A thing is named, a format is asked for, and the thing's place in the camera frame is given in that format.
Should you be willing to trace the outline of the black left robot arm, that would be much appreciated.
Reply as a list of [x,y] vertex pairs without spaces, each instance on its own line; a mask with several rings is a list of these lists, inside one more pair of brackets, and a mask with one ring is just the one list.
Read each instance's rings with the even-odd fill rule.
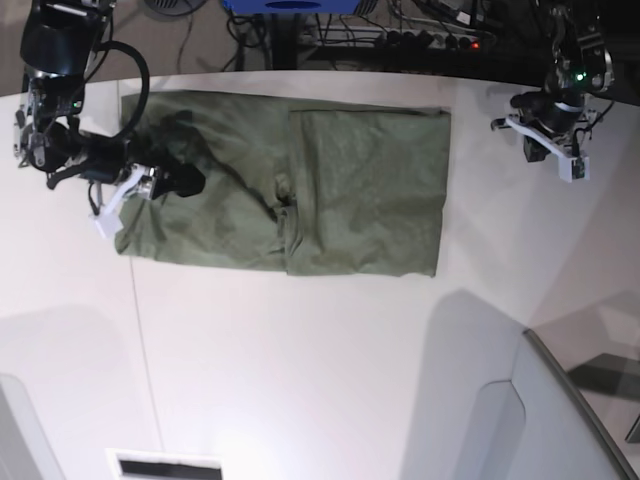
[[594,1],[542,1],[549,35],[551,63],[538,91],[512,97],[516,114],[504,120],[522,127],[529,163],[551,153],[581,156],[579,136],[592,132],[606,111],[587,108],[587,98],[603,94],[614,82],[613,61],[600,28]]

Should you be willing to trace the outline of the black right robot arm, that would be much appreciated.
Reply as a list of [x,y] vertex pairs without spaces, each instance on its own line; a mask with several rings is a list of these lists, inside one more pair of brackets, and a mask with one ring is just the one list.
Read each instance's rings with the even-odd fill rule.
[[[196,166],[160,148],[140,153],[135,146],[135,130],[150,97],[150,71],[137,49],[114,40],[115,7],[113,1],[32,2],[20,46],[25,69],[14,117],[14,154],[22,166],[45,173],[49,189],[78,177],[151,200],[168,193],[195,196],[206,182]],[[84,132],[85,87],[112,51],[138,67],[137,103],[116,134]]]

